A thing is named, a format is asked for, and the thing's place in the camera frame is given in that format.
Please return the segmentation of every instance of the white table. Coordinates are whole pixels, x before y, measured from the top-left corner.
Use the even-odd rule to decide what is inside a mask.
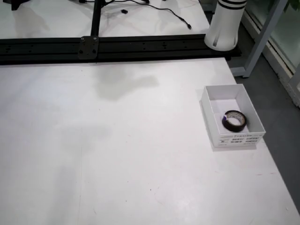
[[[224,59],[0,69],[0,223],[298,225],[263,141],[214,151]]]
[[[115,3],[102,9],[100,37],[205,34],[209,28],[198,0],[150,0],[170,8],[192,25],[189,30],[168,11],[135,3]],[[31,0],[12,12],[0,2],[0,38],[65,38],[90,35],[94,3],[71,0]],[[122,14],[121,9],[128,10]]]

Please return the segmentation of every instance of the black tape roll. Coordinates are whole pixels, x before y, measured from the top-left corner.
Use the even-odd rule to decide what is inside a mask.
[[[240,125],[232,124],[228,119],[229,118],[235,118],[240,122]],[[225,113],[223,119],[222,119],[223,126],[232,132],[240,132],[242,131],[246,124],[247,124],[247,118],[244,114],[242,114],[239,111],[236,110],[229,110]]]

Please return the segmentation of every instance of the cable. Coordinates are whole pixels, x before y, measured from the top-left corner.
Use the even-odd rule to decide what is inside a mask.
[[[132,2],[134,2],[134,3],[136,3],[136,4],[139,4],[139,5],[142,5],[142,6],[150,6],[150,7],[152,7],[152,8],[157,9],[157,10],[166,10],[166,11],[169,11],[169,12],[171,12],[174,16],[176,16],[178,19],[180,19],[181,21],[183,21],[183,22],[187,25],[187,28],[189,28],[190,30],[192,29],[192,26],[191,26],[189,23],[187,23],[187,21],[185,21],[185,19],[183,19],[182,17],[180,17],[180,16],[178,16],[176,13],[174,13],[173,10],[171,10],[171,9],[169,9],[169,8],[157,8],[157,7],[153,6],[153,5],[150,5],[150,4],[149,4],[149,3],[150,3],[149,0],[142,0],[142,1],[146,2],[146,3],[140,3],[140,2],[137,2],[137,1],[134,1],[134,0],[122,0],[122,1],[111,0],[111,1],[109,1],[109,2],[107,2],[107,3],[105,3],[104,6],[107,6],[107,5],[111,4],[111,3],[116,3],[116,2],[127,2],[127,1],[132,1]]]

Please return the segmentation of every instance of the white cardboard box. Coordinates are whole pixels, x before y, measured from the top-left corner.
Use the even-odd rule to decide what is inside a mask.
[[[201,104],[214,147],[253,146],[266,133],[242,84],[205,86]],[[229,110],[246,116],[247,125],[241,132],[223,126],[222,118]]]

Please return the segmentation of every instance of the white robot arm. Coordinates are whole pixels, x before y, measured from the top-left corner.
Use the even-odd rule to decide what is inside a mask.
[[[205,44],[217,51],[229,51],[238,42],[238,30],[247,0],[218,0],[216,12],[205,36]]]

